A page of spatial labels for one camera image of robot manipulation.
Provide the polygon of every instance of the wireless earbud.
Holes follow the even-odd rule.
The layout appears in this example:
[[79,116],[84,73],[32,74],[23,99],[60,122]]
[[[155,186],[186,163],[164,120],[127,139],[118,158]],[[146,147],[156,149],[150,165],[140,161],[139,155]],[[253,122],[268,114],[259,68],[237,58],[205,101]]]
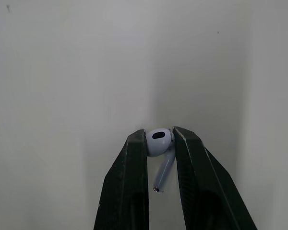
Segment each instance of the wireless earbud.
[[163,187],[175,161],[175,137],[170,129],[158,128],[146,134],[148,156],[165,155],[155,178],[153,190],[163,192]]

